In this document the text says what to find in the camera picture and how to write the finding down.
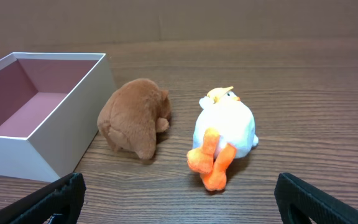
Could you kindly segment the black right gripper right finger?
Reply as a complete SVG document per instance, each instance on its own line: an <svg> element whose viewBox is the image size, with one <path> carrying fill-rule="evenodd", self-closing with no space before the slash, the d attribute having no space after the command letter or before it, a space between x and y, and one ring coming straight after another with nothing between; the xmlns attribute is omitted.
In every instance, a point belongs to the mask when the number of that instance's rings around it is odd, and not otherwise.
<svg viewBox="0 0 358 224"><path fill-rule="evenodd" d="M358 224L358 210L291 173L278 176L274 196L284 224Z"/></svg>

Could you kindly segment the brown plush toy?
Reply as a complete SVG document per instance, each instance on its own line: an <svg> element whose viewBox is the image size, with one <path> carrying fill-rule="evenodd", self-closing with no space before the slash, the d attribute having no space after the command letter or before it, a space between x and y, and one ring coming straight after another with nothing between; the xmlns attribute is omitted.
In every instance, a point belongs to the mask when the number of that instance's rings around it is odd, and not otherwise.
<svg viewBox="0 0 358 224"><path fill-rule="evenodd" d="M140 159L151 159L157 134L165 132L172 117L168 90L138 78L116 90L99 113L97 127L113 151L125 149Z"/></svg>

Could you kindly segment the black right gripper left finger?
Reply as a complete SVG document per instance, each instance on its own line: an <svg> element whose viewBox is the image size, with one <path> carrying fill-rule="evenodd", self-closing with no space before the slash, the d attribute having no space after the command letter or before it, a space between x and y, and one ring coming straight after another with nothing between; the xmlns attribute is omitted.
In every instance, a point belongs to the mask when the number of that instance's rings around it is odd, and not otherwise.
<svg viewBox="0 0 358 224"><path fill-rule="evenodd" d="M83 174L73 172L0 209L0 224L76 224L85 191Z"/></svg>

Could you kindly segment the white orange plush duck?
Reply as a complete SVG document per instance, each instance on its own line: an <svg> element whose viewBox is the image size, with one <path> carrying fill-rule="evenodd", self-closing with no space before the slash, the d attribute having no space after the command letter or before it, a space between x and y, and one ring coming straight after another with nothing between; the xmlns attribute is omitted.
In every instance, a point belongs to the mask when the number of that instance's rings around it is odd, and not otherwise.
<svg viewBox="0 0 358 224"><path fill-rule="evenodd" d="M232 89L214 88L199 100L203 110L195 123L193 148L186 155L188 167L200 174L208 191L223 190L233 160L245 157L259 143L254 115Z"/></svg>

